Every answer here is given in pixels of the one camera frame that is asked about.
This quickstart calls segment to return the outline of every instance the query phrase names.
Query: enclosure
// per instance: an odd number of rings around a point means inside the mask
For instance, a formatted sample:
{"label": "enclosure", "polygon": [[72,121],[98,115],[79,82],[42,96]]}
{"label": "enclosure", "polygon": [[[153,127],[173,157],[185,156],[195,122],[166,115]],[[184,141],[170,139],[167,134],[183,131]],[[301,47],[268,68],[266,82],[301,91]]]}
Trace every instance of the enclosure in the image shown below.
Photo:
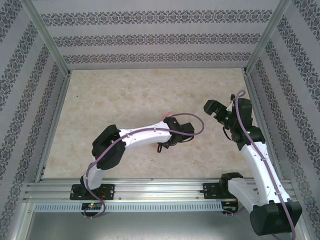
{"label": "enclosure", "polygon": [[[240,89],[277,175],[302,206],[297,239],[320,239],[319,5],[1,0],[0,239],[273,239],[255,235],[247,212],[175,208],[204,204],[202,184],[223,173],[255,186],[237,145],[203,109],[210,99],[228,105]],[[161,153],[154,144],[126,152],[103,180],[119,187],[110,203],[118,212],[105,224],[81,218],[70,187],[92,162],[95,138],[109,125],[148,126],[168,112],[200,116],[205,131]],[[175,210],[152,212],[155,196],[156,208]],[[123,210],[131,205],[150,211]]]}

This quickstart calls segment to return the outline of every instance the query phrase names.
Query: floor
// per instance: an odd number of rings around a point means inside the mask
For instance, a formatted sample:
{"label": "floor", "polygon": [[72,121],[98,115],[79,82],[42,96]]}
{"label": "floor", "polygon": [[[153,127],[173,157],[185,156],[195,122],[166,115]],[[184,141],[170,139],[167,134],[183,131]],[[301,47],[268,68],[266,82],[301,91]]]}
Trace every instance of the floor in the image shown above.
{"label": "floor", "polygon": [[[161,153],[157,144],[127,150],[106,178],[206,178],[227,172],[252,177],[237,145],[203,110],[210,99],[229,105],[240,89],[246,85],[239,68],[74,70],[44,177],[79,178],[93,159],[92,142],[107,126],[148,126],[170,111],[198,115],[204,132]],[[195,131],[201,127],[192,117],[177,119],[191,122]]]}

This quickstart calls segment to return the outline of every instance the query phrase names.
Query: patterned wall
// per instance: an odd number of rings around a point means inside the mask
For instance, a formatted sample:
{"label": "patterned wall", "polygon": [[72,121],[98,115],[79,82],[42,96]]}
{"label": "patterned wall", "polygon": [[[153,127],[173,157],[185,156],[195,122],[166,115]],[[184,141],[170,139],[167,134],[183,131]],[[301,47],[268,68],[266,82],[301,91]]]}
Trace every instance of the patterned wall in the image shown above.
{"label": "patterned wall", "polygon": [[320,0],[292,0],[251,78],[311,239],[320,239]]}
{"label": "patterned wall", "polygon": [[244,67],[279,0],[34,0],[69,68]]}
{"label": "patterned wall", "polygon": [[18,0],[0,0],[0,240],[33,182],[65,76]]}

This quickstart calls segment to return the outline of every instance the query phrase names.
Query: beige marble floor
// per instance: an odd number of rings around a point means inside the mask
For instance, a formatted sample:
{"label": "beige marble floor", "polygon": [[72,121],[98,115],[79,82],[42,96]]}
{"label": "beige marble floor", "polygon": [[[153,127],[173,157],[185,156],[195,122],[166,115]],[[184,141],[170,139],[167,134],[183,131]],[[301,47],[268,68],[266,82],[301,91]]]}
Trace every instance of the beige marble floor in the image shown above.
{"label": "beige marble floor", "polygon": [[[157,144],[127,150],[106,178],[220,177],[227,172],[252,177],[236,144],[203,110],[209,99],[228,105],[230,94],[239,89],[246,89],[239,68],[75,70],[44,177],[79,178],[92,161],[93,140],[107,126],[143,127],[157,123],[169,111],[197,114],[205,123],[204,132],[161,153]],[[192,117],[178,121],[191,122],[196,131],[201,126]]]}

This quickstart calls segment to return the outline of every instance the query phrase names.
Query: wall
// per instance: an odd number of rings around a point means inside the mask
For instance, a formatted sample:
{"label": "wall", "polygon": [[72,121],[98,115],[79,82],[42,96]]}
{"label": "wall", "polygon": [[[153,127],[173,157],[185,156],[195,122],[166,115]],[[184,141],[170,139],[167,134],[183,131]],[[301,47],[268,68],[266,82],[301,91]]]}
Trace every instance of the wall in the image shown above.
{"label": "wall", "polygon": [[33,182],[65,76],[18,0],[0,0],[0,240]]}
{"label": "wall", "polygon": [[35,0],[71,70],[244,67],[279,0]]}
{"label": "wall", "polygon": [[250,73],[282,173],[320,239],[320,0],[293,0]]}

